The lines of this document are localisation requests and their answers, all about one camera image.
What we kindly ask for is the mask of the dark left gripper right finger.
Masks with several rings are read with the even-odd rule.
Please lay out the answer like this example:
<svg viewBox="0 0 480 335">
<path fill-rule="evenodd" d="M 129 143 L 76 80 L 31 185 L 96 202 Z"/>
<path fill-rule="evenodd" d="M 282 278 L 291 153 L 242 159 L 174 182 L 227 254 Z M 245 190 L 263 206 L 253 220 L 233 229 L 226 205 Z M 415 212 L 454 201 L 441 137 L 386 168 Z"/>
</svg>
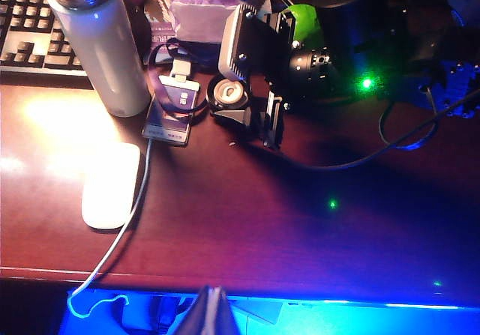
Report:
<svg viewBox="0 0 480 335">
<path fill-rule="evenodd" d="M 227 294 L 218 287 L 217 312 L 215 316 L 215 333 L 219 335 L 239 335 L 240 330 L 233 315 Z"/>
</svg>

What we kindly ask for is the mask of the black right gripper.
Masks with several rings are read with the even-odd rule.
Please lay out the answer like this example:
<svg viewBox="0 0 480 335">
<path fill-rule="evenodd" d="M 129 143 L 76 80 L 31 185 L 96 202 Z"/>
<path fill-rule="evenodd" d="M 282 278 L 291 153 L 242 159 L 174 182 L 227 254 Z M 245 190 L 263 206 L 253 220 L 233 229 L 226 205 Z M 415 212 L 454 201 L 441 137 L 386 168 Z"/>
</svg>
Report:
<svg viewBox="0 0 480 335">
<path fill-rule="evenodd" d="M 271 89 L 263 116 L 262 141 L 265 147 L 278 150 L 284 131 L 284 103 L 313 102 L 328 92 L 332 62 L 328 48 L 296 38 L 298 22 L 292 12 L 270 13 L 260 20 L 262 56 L 258 72 Z M 217 110 L 212 115 L 220 124 L 251 126 L 250 107 Z"/>
</svg>

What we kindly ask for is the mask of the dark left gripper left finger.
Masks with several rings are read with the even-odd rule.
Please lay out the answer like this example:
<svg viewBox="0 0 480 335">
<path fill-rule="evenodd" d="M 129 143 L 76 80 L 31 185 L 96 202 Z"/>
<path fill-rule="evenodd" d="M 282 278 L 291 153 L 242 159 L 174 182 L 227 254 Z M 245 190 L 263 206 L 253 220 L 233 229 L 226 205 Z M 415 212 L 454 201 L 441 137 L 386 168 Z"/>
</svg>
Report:
<svg viewBox="0 0 480 335">
<path fill-rule="evenodd" d="M 206 286 L 200 290 L 186 315 L 173 334 L 211 334 L 218 314 L 218 287 Z"/>
</svg>

